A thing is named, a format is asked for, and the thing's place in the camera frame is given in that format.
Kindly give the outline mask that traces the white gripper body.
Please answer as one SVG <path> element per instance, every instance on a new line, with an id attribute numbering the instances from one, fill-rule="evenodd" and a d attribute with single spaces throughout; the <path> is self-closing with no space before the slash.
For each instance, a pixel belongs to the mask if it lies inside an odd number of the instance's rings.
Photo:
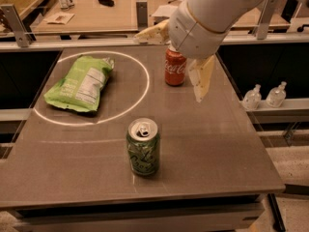
<path id="1" fill-rule="evenodd" d="M 184 57 L 204 59 L 217 51 L 228 32 L 212 32 L 204 27 L 183 1 L 169 18 L 168 34 L 172 46 Z"/>

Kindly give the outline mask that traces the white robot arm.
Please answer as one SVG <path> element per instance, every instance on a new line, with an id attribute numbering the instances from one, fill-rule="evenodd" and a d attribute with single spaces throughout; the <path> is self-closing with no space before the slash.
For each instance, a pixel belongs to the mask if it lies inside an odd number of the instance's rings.
<path id="1" fill-rule="evenodd" d="M 236 21 L 262 1 L 184 0 L 170 18 L 142 30 L 135 35 L 135 40 L 140 44 L 169 42 L 182 56 L 190 59 L 189 77 L 199 102 L 210 87 L 213 54 Z"/>

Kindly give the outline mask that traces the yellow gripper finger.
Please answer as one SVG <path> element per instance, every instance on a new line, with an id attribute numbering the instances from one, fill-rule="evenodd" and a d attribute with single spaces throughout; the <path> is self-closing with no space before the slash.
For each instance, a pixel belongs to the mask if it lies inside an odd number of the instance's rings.
<path id="1" fill-rule="evenodd" d="M 169 20 L 163 20 L 158 24 L 148 27 L 134 36 L 134 40 L 140 44 L 166 44 L 169 41 Z"/>
<path id="2" fill-rule="evenodd" d="M 194 59 L 188 67 L 188 76 L 197 102 L 201 102 L 209 91 L 214 64 L 215 58 L 212 55 L 206 59 Z"/>

